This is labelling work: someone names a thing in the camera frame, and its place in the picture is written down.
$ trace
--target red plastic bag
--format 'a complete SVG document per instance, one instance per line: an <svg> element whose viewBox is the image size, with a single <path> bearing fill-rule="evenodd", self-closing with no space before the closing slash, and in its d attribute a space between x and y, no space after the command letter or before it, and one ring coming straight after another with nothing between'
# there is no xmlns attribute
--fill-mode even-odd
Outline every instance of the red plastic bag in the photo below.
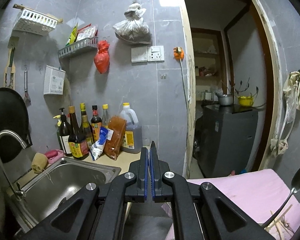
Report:
<svg viewBox="0 0 300 240"><path fill-rule="evenodd" d="M98 52L94 56L94 64L96 65L97 70L100 72L100 74L106 73L109 68L109 46L110 44L107 41L98 42Z"/></svg>

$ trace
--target faucet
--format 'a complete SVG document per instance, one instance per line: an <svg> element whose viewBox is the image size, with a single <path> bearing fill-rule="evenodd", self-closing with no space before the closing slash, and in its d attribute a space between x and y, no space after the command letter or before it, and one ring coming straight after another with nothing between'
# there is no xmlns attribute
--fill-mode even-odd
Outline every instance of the faucet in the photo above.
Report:
<svg viewBox="0 0 300 240"><path fill-rule="evenodd" d="M25 149L27 147L27 144L25 143L25 141L16 132L11 131L11 130L2 130L0 132L0 139L1 139L2 136L5 136L5 135L10 135L13 138L15 138L20 143L20 145L21 145L21 147L23 149ZM21 200L26 195L26 192L24 192L23 190L21 190L19 183L17 183L18 190L15 190L13 184L8 179L7 172L4 169L4 167L3 167L3 163L2 163L1 158L0 158L0 167L1 167L2 171L3 171L4 176L6 177L8 183L9 183L9 186L10 186L12 192L14 193L14 195L17 197L18 200Z"/></svg>

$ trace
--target plastic oil jug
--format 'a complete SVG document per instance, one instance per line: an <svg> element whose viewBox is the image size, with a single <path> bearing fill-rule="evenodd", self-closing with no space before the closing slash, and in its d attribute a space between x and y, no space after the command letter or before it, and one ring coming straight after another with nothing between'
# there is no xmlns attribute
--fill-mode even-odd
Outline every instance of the plastic oil jug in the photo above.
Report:
<svg viewBox="0 0 300 240"><path fill-rule="evenodd" d="M127 121L125 135L123 136L121 150L128 153L139 153L142 148L142 128L135 111L129 103L123 103L120 117Z"/></svg>

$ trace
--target glass bottle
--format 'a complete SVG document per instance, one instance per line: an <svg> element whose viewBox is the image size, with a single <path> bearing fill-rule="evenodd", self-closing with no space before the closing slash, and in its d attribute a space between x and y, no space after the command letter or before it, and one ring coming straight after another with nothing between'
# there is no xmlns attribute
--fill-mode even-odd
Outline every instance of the glass bottle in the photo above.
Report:
<svg viewBox="0 0 300 240"><path fill-rule="evenodd" d="M64 107L61 110L61 124L59 126L59 136L61 141L62 150L65 156L72 157L72 153L69 146L69 136L71 134L71 125L67 121L66 115L63 113Z"/></svg>
<svg viewBox="0 0 300 240"><path fill-rule="evenodd" d="M80 103L80 110L81 110L81 125L80 125L80 131L83 131L83 127L82 127L82 116L83 116L83 115L87 115L86 104L85 104L85 103ZM89 123L89 121L88 121L88 124L89 124L90 131L92 132L92 126L91 126L91 124Z"/></svg>
<svg viewBox="0 0 300 240"><path fill-rule="evenodd" d="M74 106L69 106L71 134L69 136L69 146L75 159L83 160L89 155L88 144L85 135L80 131Z"/></svg>
<svg viewBox="0 0 300 240"><path fill-rule="evenodd" d="M86 136L86 140L87 140L87 144L88 144L88 149L90 149L91 146L92 146L92 144L93 144L93 136L92 136L91 130L89 128L88 116L87 115L83 115L83 116L81 116L81 118L82 118L83 133Z"/></svg>
<svg viewBox="0 0 300 240"><path fill-rule="evenodd" d="M102 114L102 126L108 128L109 125L109 114L108 114L108 104L102 105L103 114Z"/></svg>
<svg viewBox="0 0 300 240"><path fill-rule="evenodd" d="M91 118L93 140L96 142L99 139L100 127L102 126L102 120L98 115L98 106L92 106L92 118Z"/></svg>

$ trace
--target pink mat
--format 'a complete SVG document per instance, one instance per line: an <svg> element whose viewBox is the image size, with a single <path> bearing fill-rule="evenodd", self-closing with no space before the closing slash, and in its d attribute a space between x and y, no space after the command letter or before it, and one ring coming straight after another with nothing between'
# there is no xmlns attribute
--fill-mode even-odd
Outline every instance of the pink mat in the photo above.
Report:
<svg viewBox="0 0 300 240"><path fill-rule="evenodd" d="M282 205L290 192L282 179L271 169L231 177L188 179L187 181L198 185L205 181L211 182L258 223L265 222L271 216L270 210L275 212ZM284 212L290 204L293 206L286 213L285 220L290 223L291 228L296 231L300 226L300 203L295 196L292 196L282 212ZM167 204L164 204L162 208L166 212L170 209ZM165 240L172 239L174 239L173 225ZM285 235L285 239L289 240L289 235Z"/></svg>

